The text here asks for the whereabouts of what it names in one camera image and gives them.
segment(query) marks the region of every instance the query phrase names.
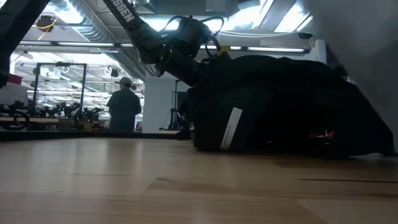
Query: wooden floor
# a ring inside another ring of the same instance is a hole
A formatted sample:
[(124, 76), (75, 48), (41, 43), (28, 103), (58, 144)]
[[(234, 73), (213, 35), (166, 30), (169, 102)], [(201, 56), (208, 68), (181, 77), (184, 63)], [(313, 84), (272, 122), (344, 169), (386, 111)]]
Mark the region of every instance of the wooden floor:
[(398, 223), (398, 161), (197, 152), (190, 142), (0, 143), (0, 223)]

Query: ceiling duct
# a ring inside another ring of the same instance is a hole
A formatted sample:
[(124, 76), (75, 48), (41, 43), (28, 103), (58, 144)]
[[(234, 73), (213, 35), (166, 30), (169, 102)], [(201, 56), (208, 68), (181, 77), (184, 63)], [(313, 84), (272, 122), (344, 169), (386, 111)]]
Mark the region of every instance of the ceiling duct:
[[(49, 6), (56, 11), (56, 13), (68, 13), (70, 11), (77, 11), (83, 22), (80, 25), (86, 25), (82, 27), (74, 27), (74, 29), (85, 37), (90, 42), (106, 42), (113, 43), (118, 40), (112, 35), (112, 33), (106, 28), (101, 22), (93, 10), (83, 0), (51, 0)], [(106, 53), (111, 58), (117, 60), (120, 66), (125, 69), (130, 75), (135, 78), (145, 79), (146, 71), (144, 68), (147, 66), (142, 65), (138, 62), (138, 55), (134, 49), (126, 50), (121, 49), (119, 53), (112, 54)]]

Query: black bag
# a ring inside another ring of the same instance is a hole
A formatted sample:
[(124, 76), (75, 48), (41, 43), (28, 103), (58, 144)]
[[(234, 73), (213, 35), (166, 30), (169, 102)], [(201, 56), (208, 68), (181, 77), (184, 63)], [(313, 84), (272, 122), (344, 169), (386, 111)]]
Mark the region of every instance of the black bag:
[(268, 150), (266, 142), (308, 153), (308, 135), (334, 132), (324, 156), (393, 150), (392, 133), (359, 89), (320, 62), (250, 55), (213, 71), (188, 91), (201, 150)]

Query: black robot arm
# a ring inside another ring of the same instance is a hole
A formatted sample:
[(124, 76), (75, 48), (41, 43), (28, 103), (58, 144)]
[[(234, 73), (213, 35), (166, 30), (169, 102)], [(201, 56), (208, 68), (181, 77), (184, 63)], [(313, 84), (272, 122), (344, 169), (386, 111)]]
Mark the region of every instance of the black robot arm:
[(210, 39), (218, 46), (218, 50), (220, 47), (211, 30), (202, 21), (175, 16), (172, 20), (180, 19), (177, 30), (157, 32), (139, 17), (128, 0), (104, 2), (125, 28), (141, 61), (155, 64), (158, 76), (169, 72), (190, 86), (206, 80), (206, 68), (194, 58), (201, 45), (208, 43)]

